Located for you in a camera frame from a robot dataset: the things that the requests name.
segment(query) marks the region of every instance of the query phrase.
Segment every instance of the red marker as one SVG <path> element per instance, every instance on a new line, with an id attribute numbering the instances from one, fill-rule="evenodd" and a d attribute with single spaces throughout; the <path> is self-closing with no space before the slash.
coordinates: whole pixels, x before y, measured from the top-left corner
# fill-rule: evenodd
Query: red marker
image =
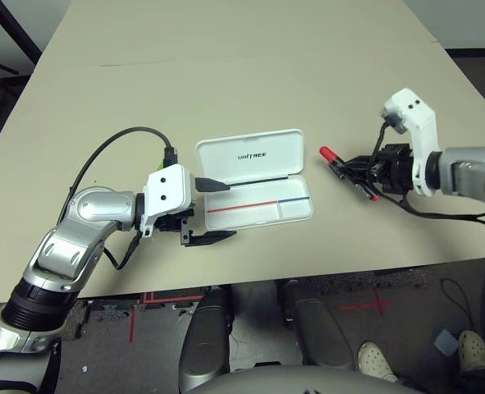
<path id="1" fill-rule="evenodd" d="M 327 160 L 328 166 L 332 169 L 333 172 L 341 179 L 344 180 L 346 178 L 344 174 L 344 161 L 337 156 L 337 153 L 333 152 L 327 146 L 321 147 L 318 152 Z"/>
<path id="2" fill-rule="evenodd" d="M 328 166 L 336 173 L 336 175 L 344 180 L 346 178 L 345 175 L 345 163 L 344 161 L 337 155 L 337 153 L 333 152 L 327 146 L 321 147 L 318 152 L 327 160 Z M 355 188 L 359 190 L 363 195 L 368 197 L 371 201 L 379 201 L 381 196 L 378 195 L 375 190 L 373 190 L 368 184 L 366 183 L 354 183 Z"/>

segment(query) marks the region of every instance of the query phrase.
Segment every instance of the red tape mark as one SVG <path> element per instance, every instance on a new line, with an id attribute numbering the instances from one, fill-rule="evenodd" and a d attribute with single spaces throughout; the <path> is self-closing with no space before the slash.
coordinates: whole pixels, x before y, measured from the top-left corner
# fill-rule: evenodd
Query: red tape mark
<path id="1" fill-rule="evenodd" d="M 373 289 L 373 295 L 375 296 L 375 302 L 368 302 L 366 304 L 357 304 L 357 305 L 340 305 L 337 306 L 337 310 L 358 310 L 358 309 L 368 309 L 368 308 L 377 308 L 379 310 L 379 314 L 384 316 L 384 309 L 388 305 L 391 305 L 391 301 L 381 301 L 381 297 L 377 289 Z"/>
<path id="2" fill-rule="evenodd" d="M 135 310 L 130 310 L 130 327 L 129 327 L 129 343 L 133 343 L 135 339 Z"/>
<path id="3" fill-rule="evenodd" d="M 382 301 L 382 302 L 368 302 L 366 304 L 357 304 L 357 305 L 340 305 L 337 306 L 337 310 L 359 310 L 359 309 L 368 309 L 368 308 L 379 308 L 391 305 L 391 301 Z"/>
<path id="4" fill-rule="evenodd" d="M 161 304 L 164 302 L 181 302 L 181 301 L 199 301 L 203 299 L 203 295 L 188 295 L 185 297 L 171 297 L 171 298 L 156 298 L 154 291 L 144 293 L 142 302 L 144 304 Z"/>
<path id="5" fill-rule="evenodd" d="M 381 297 L 379 297 L 379 292 L 377 291 L 377 288 L 373 288 L 373 294 L 375 295 L 375 303 L 377 304 L 377 307 L 379 308 L 379 314 L 381 316 L 384 316 L 384 311 L 382 310 L 382 304 L 381 304 Z"/>

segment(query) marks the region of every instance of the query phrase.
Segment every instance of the white plastic case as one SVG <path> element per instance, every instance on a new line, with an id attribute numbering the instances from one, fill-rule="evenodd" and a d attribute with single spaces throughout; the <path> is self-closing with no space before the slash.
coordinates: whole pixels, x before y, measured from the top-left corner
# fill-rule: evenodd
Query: white plastic case
<path id="1" fill-rule="evenodd" d="M 313 216 L 304 167 L 304 135 L 289 129 L 204 140 L 196 145 L 204 177 L 231 185 L 204 197 L 208 230 L 296 222 Z"/>

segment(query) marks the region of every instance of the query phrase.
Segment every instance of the red line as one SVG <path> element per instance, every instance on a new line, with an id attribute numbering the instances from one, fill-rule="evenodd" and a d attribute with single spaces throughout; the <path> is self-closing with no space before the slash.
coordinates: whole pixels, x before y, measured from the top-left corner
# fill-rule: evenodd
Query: red line
<path id="1" fill-rule="evenodd" d="M 382 302 L 368 302 L 367 304 L 357 304 L 357 305 L 340 305 L 337 306 L 337 310 L 359 310 L 359 309 L 367 309 L 367 308 L 378 308 L 379 306 L 388 306 L 391 305 L 391 301 L 382 301 Z"/>
<path id="2" fill-rule="evenodd" d="M 135 310 L 130 310 L 130 327 L 129 327 L 129 343 L 133 343 L 135 339 Z"/>
<path id="3" fill-rule="evenodd" d="M 162 302 L 179 302 L 179 301 L 197 301 L 202 300 L 203 295 L 188 295 L 186 297 L 173 297 L 173 298 L 155 298 L 154 293 L 150 299 L 147 299 L 144 293 L 144 304 L 161 304 Z"/>
<path id="4" fill-rule="evenodd" d="M 384 311 L 382 310 L 381 297 L 379 297 L 379 293 L 375 287 L 373 288 L 373 294 L 375 295 L 375 301 L 377 303 L 377 307 L 379 308 L 379 314 L 381 316 L 384 316 Z"/>
<path id="5" fill-rule="evenodd" d="M 265 201 L 263 203 L 255 203 L 255 204 L 246 204 L 246 205 L 236 205 L 235 207 L 227 207 L 227 208 L 216 208 L 216 209 L 209 209 L 207 212 L 221 212 L 221 211 L 229 211 L 230 209 L 238 209 L 238 208 L 248 208 L 248 207 L 257 207 L 259 205 L 268 205 L 268 204 L 278 204 L 278 200 L 274 201 Z"/>

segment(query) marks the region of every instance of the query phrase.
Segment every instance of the shoe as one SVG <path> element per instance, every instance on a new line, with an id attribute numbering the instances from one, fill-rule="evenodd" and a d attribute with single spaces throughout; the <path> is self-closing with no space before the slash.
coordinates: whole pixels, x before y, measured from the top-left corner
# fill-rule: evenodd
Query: shoe
<path id="1" fill-rule="evenodd" d="M 485 369 L 485 342 L 474 331 L 464 330 L 459 335 L 460 372 Z"/>
<path id="2" fill-rule="evenodd" d="M 357 364 L 359 371 L 368 376 L 387 380 L 388 382 L 397 382 L 397 376 L 391 371 L 387 359 L 384 357 L 381 349 L 373 342 L 365 342 L 361 345 L 357 354 Z"/>

